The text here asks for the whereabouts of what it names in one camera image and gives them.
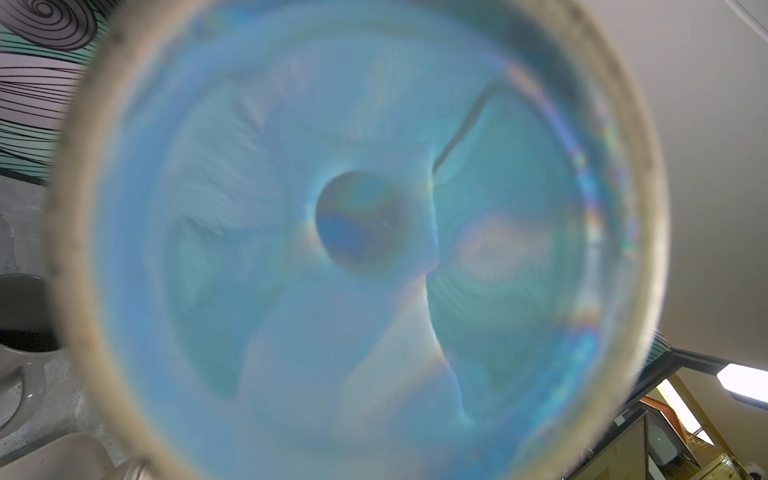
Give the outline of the blue mug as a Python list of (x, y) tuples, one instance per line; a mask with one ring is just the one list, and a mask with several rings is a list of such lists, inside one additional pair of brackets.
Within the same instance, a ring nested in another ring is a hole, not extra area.
[(54, 317), (162, 479), (556, 479), (659, 316), (658, 140), (582, 1), (124, 1)]

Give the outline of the grey mug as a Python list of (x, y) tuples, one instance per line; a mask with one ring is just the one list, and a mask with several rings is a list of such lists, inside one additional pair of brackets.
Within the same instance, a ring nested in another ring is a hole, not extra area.
[(52, 320), (46, 282), (35, 275), (1, 276), (1, 380), (20, 379), (21, 396), (1, 424), (11, 435), (37, 412), (46, 394), (44, 366), (62, 349)]

